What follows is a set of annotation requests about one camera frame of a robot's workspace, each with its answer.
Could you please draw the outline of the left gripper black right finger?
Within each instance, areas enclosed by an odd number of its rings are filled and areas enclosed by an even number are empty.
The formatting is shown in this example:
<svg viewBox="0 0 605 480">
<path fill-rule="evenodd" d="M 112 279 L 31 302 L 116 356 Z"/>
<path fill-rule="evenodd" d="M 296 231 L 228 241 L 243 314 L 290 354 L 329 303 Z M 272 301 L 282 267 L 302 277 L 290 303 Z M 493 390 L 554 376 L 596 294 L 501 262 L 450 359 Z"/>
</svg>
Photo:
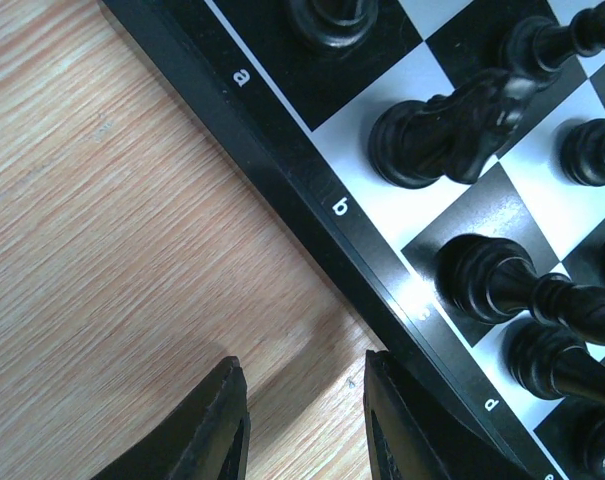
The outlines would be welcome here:
<svg viewBox="0 0 605 480">
<path fill-rule="evenodd" d="M 387 351 L 365 356 L 363 407 L 374 479 L 529 479 L 450 413 Z"/>
</svg>

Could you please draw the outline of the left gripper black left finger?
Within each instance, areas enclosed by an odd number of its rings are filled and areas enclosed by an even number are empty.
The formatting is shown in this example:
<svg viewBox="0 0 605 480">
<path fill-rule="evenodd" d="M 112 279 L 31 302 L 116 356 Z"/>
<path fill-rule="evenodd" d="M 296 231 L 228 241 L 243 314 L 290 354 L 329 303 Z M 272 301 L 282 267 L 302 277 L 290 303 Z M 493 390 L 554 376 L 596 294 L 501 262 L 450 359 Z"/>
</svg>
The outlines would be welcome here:
<svg viewBox="0 0 605 480">
<path fill-rule="evenodd" d="M 251 422 L 240 361 L 227 356 L 96 479 L 243 479 Z"/>
</svg>

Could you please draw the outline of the black white chess board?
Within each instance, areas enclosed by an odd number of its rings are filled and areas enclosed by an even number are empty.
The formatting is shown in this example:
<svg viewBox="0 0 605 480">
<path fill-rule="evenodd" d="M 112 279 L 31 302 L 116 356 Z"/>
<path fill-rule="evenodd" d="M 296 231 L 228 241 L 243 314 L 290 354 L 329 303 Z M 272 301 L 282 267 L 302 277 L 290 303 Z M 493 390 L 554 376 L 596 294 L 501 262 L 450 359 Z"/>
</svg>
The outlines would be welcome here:
<svg viewBox="0 0 605 480">
<path fill-rule="evenodd" d="M 602 1 L 378 1 L 369 36 L 342 53 L 303 44 L 284 2 L 102 7 L 356 308 L 382 342 L 373 351 L 391 353 L 529 479 L 605 479 L 605 407 L 538 398 L 509 373 L 512 337 L 540 323 L 526 311 L 478 322 L 436 285 L 440 248 L 479 234 L 522 245 L 540 275 L 605 287 L 605 50 L 569 59 L 537 89 L 472 185 L 402 188 L 367 153 L 394 104 L 505 69 L 500 46 L 519 21 L 564 26 Z"/>
</svg>

